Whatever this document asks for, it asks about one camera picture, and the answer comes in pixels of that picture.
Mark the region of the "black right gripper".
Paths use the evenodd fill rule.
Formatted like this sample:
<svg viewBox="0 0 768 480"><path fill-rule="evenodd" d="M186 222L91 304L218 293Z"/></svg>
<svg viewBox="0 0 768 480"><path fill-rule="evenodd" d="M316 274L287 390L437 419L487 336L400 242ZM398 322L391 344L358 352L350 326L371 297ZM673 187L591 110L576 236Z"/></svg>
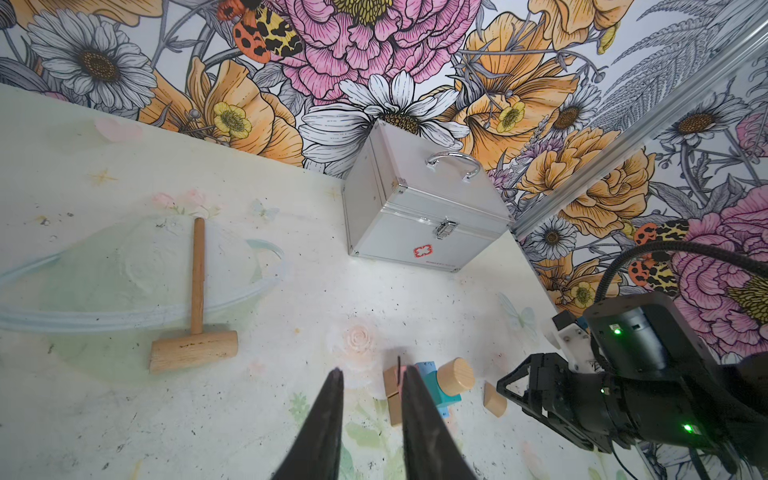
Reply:
<svg viewBox="0 0 768 480"><path fill-rule="evenodd" d="M508 389L527 377L522 395ZM707 370L636 380L575 373L561 356L535 353L499 379L496 391L583 450L651 442L703 450L729 468L767 464L766 415Z"/></svg>

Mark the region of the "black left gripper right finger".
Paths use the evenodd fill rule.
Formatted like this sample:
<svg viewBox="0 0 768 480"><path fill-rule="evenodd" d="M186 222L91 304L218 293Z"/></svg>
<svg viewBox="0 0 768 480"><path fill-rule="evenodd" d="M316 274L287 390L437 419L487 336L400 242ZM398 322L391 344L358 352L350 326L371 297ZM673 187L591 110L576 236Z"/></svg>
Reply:
<svg viewBox="0 0 768 480"><path fill-rule="evenodd" d="M403 374L401 396L406 478L475 480L415 366Z"/></svg>

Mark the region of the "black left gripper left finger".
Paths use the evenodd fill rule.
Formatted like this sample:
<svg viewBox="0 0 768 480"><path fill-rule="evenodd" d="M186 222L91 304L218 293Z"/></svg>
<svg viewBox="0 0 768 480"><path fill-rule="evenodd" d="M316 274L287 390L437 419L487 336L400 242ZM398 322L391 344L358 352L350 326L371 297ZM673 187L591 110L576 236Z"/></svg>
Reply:
<svg viewBox="0 0 768 480"><path fill-rule="evenodd" d="M329 372L292 447L273 474L279 479L338 478L342 447L344 376Z"/></svg>

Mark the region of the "quarter round wood block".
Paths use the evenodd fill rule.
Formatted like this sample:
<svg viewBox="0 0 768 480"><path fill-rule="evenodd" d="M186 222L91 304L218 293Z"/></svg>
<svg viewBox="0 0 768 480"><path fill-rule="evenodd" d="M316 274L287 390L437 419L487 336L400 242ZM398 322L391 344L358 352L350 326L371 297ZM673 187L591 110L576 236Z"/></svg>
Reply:
<svg viewBox="0 0 768 480"><path fill-rule="evenodd" d="M484 408L497 418L501 418L507 409L508 400L497 392L496 387L489 382L484 384Z"/></svg>

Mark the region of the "natural wood rectangular block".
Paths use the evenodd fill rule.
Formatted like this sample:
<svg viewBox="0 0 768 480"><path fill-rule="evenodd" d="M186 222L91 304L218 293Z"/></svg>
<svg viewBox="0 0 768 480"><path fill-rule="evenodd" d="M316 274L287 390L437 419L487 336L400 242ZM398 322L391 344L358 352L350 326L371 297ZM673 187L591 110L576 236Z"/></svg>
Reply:
<svg viewBox="0 0 768 480"><path fill-rule="evenodd" d="M401 425L403 422L402 400L399 394L394 394L387 398L390 424L392 426Z"/></svg>

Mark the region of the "wood cylinder block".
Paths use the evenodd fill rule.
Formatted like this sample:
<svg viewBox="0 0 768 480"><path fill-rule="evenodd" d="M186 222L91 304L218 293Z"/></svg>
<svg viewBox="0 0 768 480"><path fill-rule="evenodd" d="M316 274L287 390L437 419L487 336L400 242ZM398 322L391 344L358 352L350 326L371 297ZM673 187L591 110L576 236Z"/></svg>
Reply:
<svg viewBox="0 0 768 480"><path fill-rule="evenodd" d="M453 397L471 390L476 378L468 361L457 357L438 368L437 382L445 395Z"/></svg>

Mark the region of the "natural wood arch block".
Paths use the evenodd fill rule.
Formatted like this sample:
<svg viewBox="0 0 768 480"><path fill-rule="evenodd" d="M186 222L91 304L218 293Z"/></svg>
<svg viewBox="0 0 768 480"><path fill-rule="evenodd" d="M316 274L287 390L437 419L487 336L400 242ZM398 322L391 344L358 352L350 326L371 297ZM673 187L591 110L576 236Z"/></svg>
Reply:
<svg viewBox="0 0 768 480"><path fill-rule="evenodd" d="M384 389L387 398L401 394L404 372L405 367L398 365L393 365L383 372Z"/></svg>

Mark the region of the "light blue wood block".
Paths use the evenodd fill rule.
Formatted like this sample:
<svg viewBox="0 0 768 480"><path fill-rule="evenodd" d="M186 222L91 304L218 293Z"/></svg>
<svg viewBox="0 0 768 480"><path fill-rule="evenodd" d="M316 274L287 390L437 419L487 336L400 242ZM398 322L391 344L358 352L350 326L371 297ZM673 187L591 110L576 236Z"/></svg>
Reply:
<svg viewBox="0 0 768 480"><path fill-rule="evenodd" d="M436 379L437 367L435 363L433 361L423 361L423 362L417 362L415 366L418 369L422 380L427 386L429 393L432 394L433 388L437 387L437 379ZM447 419L450 417L450 411L447 406L441 406L438 404L435 404L435 406L437 407L437 411L440 413L440 415L444 419Z"/></svg>

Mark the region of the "teal wood cube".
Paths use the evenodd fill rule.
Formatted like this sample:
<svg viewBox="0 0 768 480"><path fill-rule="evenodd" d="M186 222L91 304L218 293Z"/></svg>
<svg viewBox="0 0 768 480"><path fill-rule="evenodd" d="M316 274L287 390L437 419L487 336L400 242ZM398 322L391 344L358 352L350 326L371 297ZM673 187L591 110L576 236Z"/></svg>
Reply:
<svg viewBox="0 0 768 480"><path fill-rule="evenodd" d="M462 400L460 394L448 395L442 390L437 380L436 372L432 372L430 374L429 378L427 379L427 387L432 400L438 409L447 408L448 406L454 403L458 403Z"/></svg>

